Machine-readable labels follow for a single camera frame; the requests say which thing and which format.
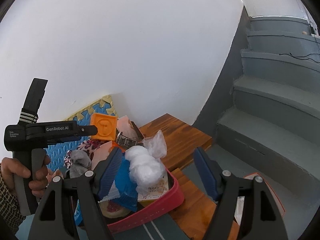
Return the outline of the patterned left sleeve forearm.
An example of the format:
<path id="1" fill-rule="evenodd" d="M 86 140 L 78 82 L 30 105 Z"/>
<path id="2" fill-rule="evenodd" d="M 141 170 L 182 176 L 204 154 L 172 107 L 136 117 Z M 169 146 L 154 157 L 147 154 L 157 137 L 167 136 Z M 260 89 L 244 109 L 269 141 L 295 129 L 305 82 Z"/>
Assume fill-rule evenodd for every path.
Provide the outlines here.
<path id="1" fill-rule="evenodd" d="M 21 215 L 20 206 L 17 197 L 9 189 L 9 185 L 5 182 L 5 173 L 1 167 L 1 217 L 8 226 L 13 235 L 19 230 L 20 225 L 26 219 Z"/>

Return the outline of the person left hand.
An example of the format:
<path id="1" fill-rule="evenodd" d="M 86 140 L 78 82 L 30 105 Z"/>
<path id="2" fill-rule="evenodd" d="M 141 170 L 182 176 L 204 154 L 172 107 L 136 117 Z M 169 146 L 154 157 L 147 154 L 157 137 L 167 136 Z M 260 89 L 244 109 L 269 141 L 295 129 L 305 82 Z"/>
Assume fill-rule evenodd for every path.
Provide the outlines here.
<path id="1" fill-rule="evenodd" d="M 50 158 L 45 156 L 42 167 L 35 172 L 35 179 L 29 182 L 29 189 L 35 197 L 42 198 L 46 187 L 55 176 L 63 176 L 60 170 L 53 172 L 47 168 Z M 1 176 L 7 189 L 17 195 L 15 189 L 14 175 L 28 179 L 33 177 L 33 173 L 26 168 L 18 159 L 5 157 L 1 161 Z"/>

